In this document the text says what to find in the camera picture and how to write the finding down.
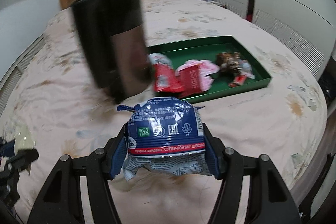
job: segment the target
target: green tray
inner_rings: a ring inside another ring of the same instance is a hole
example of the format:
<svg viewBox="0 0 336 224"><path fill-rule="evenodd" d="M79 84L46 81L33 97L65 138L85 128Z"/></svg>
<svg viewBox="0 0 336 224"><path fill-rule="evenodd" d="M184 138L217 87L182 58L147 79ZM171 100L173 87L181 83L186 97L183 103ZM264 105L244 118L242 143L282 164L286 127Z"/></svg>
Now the green tray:
<svg viewBox="0 0 336 224"><path fill-rule="evenodd" d="M250 54L250 52L237 40L230 36L177 41L151 46L148 47L148 49L150 53L159 52L166 55L172 61L174 69L177 69L177 67L183 65L185 61L190 59L207 59L214 63L216 55L220 52L240 52L242 58L246 59L251 64L255 79L247 78L243 85L231 88L228 86L228 83L233 81L233 77L219 76L219 73L212 74L211 77L215 80L212 83L211 89L181 99L187 100L192 104L261 89L266 87L272 79L270 74L253 57L253 55ZM174 96L174 93L158 93L157 95Z"/></svg>

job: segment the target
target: recycling symbol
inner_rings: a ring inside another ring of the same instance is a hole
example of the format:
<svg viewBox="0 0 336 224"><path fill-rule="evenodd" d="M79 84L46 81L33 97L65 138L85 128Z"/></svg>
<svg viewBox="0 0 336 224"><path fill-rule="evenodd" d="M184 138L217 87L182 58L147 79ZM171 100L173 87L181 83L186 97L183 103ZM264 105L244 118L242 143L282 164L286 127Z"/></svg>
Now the recycling symbol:
<svg viewBox="0 0 336 224"><path fill-rule="evenodd" d="M182 127L182 131L183 133L185 133L187 136L189 136L189 134L191 133L192 131L192 128L190 126L189 123L185 123L184 126Z"/></svg>

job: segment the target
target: bed sheet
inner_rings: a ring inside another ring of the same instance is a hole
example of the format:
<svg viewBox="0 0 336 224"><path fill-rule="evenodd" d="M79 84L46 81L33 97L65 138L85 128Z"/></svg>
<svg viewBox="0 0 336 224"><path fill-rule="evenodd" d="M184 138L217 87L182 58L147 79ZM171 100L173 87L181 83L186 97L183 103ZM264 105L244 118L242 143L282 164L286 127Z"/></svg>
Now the bed sheet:
<svg viewBox="0 0 336 224"><path fill-rule="evenodd" d="M269 71L269 86L243 94L199 103L205 122L227 147L242 155L270 155L287 186L305 171L323 135L327 108L323 93L306 66L281 42L233 12L199 0L142 0L147 45L198 37L232 35ZM26 68L0 118L2 135L11 140L11 121L28 125L36 139L39 159L31 175L21 174L16 210L27 220L49 172L63 154L88 155L115 137L131 114L95 87L70 9L52 18L44 32L46 45ZM153 97L152 87L126 99L135 105ZM82 181L86 223L93 223ZM123 223L206 223L220 182L213 177L175 177L140 170L126 182L123 175L109 182ZM236 223L244 222L248 181Z"/></svg>

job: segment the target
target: silver bolt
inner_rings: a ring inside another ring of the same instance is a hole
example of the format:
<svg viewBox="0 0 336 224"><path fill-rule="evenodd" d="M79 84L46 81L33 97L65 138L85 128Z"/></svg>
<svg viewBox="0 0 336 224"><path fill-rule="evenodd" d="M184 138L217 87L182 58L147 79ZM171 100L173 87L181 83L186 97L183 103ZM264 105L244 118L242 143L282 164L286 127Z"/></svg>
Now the silver bolt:
<svg viewBox="0 0 336 224"><path fill-rule="evenodd" d="M260 156L260 158L263 160L263 161L268 161L269 160L269 156L267 156L266 154L262 154Z"/></svg>
<svg viewBox="0 0 336 224"><path fill-rule="evenodd" d="M96 152L97 155L102 155L105 152L105 149L104 148L97 148L95 150L95 152Z"/></svg>
<svg viewBox="0 0 336 224"><path fill-rule="evenodd" d="M235 152L231 147L225 148L224 151L228 155L232 155Z"/></svg>
<svg viewBox="0 0 336 224"><path fill-rule="evenodd" d="M69 155L63 155L59 158L61 161L67 161L69 159Z"/></svg>

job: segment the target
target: green label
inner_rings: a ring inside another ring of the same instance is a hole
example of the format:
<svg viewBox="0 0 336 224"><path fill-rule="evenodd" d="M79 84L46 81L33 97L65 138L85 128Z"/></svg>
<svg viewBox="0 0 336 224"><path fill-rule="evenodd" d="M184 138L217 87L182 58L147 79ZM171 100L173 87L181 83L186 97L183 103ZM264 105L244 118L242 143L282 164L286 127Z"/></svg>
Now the green label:
<svg viewBox="0 0 336 224"><path fill-rule="evenodd" d="M148 137L149 136L149 128L148 127L140 127L138 128L139 137Z"/></svg>

